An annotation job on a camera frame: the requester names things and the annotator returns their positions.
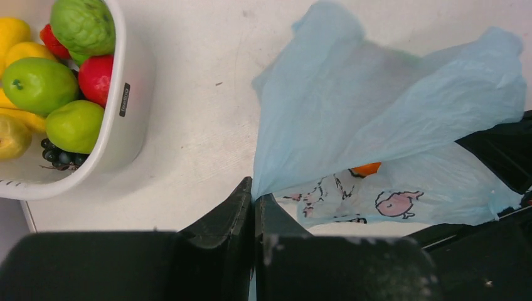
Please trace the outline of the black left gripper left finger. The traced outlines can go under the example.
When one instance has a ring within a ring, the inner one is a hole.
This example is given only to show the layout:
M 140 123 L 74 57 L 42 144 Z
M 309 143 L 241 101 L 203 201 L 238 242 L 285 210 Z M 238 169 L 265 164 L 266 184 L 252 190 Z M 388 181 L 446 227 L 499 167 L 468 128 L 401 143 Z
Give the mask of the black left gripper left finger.
M 241 180 L 181 231 L 47 232 L 1 263 L 2 300 L 246 300 L 251 188 Z

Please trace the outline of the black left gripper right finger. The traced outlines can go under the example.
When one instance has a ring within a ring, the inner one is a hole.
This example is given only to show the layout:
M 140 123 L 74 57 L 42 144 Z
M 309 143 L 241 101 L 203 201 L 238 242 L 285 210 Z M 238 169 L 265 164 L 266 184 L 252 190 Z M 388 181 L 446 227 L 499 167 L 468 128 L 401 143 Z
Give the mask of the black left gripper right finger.
M 440 300 L 435 264 L 411 238 L 314 236 L 275 201 L 255 202 L 258 300 Z

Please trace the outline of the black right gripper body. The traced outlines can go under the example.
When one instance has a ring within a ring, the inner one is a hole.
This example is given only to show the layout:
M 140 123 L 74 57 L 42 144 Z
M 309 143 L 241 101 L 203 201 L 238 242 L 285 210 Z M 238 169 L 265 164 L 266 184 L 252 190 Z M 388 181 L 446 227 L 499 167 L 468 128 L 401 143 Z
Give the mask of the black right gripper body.
M 511 190 L 531 189 L 531 111 L 519 122 L 499 124 L 456 141 L 475 155 Z

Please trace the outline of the orange fake orange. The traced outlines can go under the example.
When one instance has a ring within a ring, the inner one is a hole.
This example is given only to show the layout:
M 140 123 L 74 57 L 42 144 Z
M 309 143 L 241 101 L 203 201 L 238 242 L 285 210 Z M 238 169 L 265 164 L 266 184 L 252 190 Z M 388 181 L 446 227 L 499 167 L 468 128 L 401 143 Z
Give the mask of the orange fake orange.
M 366 177 L 372 174 L 376 174 L 380 166 L 381 166 L 381 162 L 375 162 L 375 163 L 366 164 L 363 166 L 354 167 L 351 170 L 359 176 Z

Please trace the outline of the light blue plastic bag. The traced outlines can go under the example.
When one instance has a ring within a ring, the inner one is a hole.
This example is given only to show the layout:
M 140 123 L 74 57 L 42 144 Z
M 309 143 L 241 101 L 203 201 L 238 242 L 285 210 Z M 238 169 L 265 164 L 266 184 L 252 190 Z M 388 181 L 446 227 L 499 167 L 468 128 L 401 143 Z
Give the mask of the light blue plastic bag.
M 475 226 L 520 207 L 526 194 L 456 142 L 523 118 L 517 35 L 492 27 L 415 56 L 368 40 L 355 15 L 329 1 L 314 3 L 292 30 L 252 83 L 261 106 L 254 199 L 296 202 L 305 225 Z M 376 174 L 351 170 L 375 162 Z

